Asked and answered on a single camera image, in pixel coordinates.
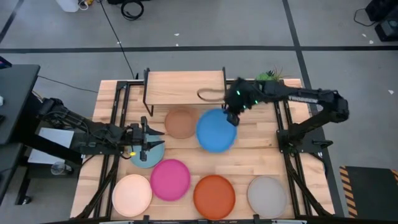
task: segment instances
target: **green plant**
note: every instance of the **green plant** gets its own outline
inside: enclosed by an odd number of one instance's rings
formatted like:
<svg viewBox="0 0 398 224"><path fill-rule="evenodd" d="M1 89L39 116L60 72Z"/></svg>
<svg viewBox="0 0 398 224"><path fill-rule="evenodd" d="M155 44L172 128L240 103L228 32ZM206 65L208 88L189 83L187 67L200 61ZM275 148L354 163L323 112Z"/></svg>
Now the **green plant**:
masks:
<svg viewBox="0 0 398 224"><path fill-rule="evenodd" d="M280 72L278 72L278 69L274 66L273 70L269 70L268 72L263 72L260 75L256 77L256 80L275 80L278 81L284 76L282 75L283 68L281 68Z"/></svg>

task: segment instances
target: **white container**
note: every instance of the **white container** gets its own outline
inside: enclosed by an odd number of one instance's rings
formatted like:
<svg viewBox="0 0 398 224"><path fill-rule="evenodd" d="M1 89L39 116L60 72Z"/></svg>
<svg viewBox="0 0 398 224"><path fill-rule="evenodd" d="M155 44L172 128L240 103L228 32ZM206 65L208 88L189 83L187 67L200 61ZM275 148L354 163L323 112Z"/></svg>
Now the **white container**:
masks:
<svg viewBox="0 0 398 224"><path fill-rule="evenodd" d="M77 12L79 10L78 0L56 0L65 12Z"/></svg>

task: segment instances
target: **concrete floor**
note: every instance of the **concrete floor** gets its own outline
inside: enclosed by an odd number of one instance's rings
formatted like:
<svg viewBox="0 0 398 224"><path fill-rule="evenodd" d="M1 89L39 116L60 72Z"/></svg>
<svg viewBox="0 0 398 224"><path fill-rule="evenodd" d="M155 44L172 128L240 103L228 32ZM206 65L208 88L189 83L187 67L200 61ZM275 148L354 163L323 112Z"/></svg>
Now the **concrete floor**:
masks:
<svg viewBox="0 0 398 224"><path fill-rule="evenodd" d="M253 78L274 66L287 77L302 78L293 48L281 50L205 50L159 52L156 47L179 46L290 46L293 39L284 11L285 0L152 0L144 2L138 21L126 21L120 9L104 6L124 47L149 47L152 52L126 52L134 72L151 70L212 70L226 67L228 78ZM370 0L289 0L301 46L397 45L380 42L373 27L353 21L355 10ZM16 0L3 0L2 28ZM369 22L365 13L358 19ZM54 0L24 0L1 41L0 52L16 49L74 49L77 53L1 54L12 63L36 63L40 75L81 88L97 90L101 80L128 79L131 73L117 40L98 3L87 11L64 13ZM96 48L96 52L79 52ZM303 52L312 88L337 89L349 101L350 119L324 127L335 142L329 148L335 175L338 167L365 166L398 169L394 134L398 129L396 88L398 52L315 51ZM90 117L96 95L38 79L35 91L61 98L71 110ZM34 201L15 206L24 170L15 174L0 207L2 223L43 223L66 220L72 206L76 180L34 180L29 195ZM341 182L336 181L341 200Z"/></svg>

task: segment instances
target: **wooden board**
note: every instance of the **wooden board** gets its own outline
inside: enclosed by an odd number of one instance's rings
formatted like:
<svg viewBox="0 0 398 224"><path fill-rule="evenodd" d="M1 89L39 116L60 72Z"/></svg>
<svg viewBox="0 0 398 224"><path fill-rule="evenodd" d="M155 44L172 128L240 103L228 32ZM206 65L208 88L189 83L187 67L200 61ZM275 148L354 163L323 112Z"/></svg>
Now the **wooden board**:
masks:
<svg viewBox="0 0 398 224"><path fill-rule="evenodd" d="M299 79L285 80L286 85L301 86ZM96 102L94 121L109 122L113 104L116 80L102 81ZM154 116L150 117L142 104L143 86L132 86L130 89L129 104L127 107L126 125L138 123L141 116L147 116L151 128L165 132L164 119L169 109L175 106L156 106ZM193 105L198 114L212 105ZM290 110L294 122L301 122L309 117L308 106L303 103L290 102ZM116 123L119 123L121 109L118 111ZM285 114L282 110L284 125L287 127ZM287 174L282 154L279 152L275 132L277 121L273 104L260 104L252 110L246 111L241 116L238 127L238 137L232 149L222 154L210 154L203 150L195 137L188 139L174 139L167 133L162 136L165 140L164 159L178 159L190 169L192 183L188 193L176 202L165 202L153 196L149 208L136 217L123 217L115 210L112 211L113 220L142 219L143 215L150 215L151 220L186 220L202 218L193 204L193 189L196 183L204 176L219 174L226 177L233 185L236 192L236 204L231 214L226 219L252 218L246 192L248 185L259 175L268 175L282 182L288 196L288 206L281 218L293 218ZM323 207L331 213L333 205L325 178L323 164L308 154L301 154L302 164L307 186ZM76 188L71 217L78 215L98 188L98 180L102 165L102 156L96 156L82 168ZM118 169L118 180L129 174L140 174L150 177L152 169L141 169L134 166L129 160L121 159ZM304 214L301 193L298 187L297 195L300 211ZM103 203L101 214L104 214L106 204Z"/></svg>
<svg viewBox="0 0 398 224"><path fill-rule="evenodd" d="M223 71L149 72L146 103L147 105L211 104L197 96L197 91L201 88L224 90Z"/></svg>

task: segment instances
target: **blue plate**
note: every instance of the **blue plate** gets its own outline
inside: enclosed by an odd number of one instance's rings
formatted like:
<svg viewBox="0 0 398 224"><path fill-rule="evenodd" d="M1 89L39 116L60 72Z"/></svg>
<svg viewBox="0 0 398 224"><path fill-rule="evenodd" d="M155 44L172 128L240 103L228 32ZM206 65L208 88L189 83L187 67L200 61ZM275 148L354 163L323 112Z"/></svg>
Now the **blue plate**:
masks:
<svg viewBox="0 0 398 224"><path fill-rule="evenodd" d="M147 141L148 142L161 141L161 139L159 136L150 136L147 134ZM136 155L132 156L130 158L130 161L134 165L136 165L140 168L154 167L156 164L158 164L163 159L163 156L164 156L164 143L153 147L150 151L147 151L147 160L145 162L141 161L139 159L139 153L141 152L141 146L133 146L132 148L133 148L134 152L136 153Z"/></svg>
<svg viewBox="0 0 398 224"><path fill-rule="evenodd" d="M204 113L197 123L197 139L202 148L219 153L228 150L235 141L236 127L226 120L224 110L213 109Z"/></svg>

